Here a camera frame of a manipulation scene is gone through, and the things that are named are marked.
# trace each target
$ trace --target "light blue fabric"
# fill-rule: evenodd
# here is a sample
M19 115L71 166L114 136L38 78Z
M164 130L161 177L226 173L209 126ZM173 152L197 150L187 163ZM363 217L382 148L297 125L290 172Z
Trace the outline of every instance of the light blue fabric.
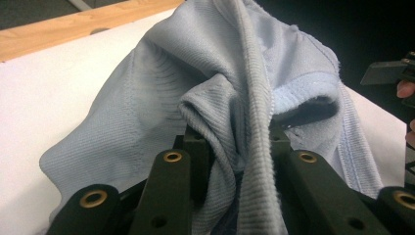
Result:
M193 232L205 234L223 217L234 175L243 172L238 232L284 234L268 136L273 115L294 149L324 156L353 189L373 197L382 187L330 49L252 0L187 1L147 32L85 121L41 158L63 195L51 218L82 187L122 191L145 179L188 123L215 154Z

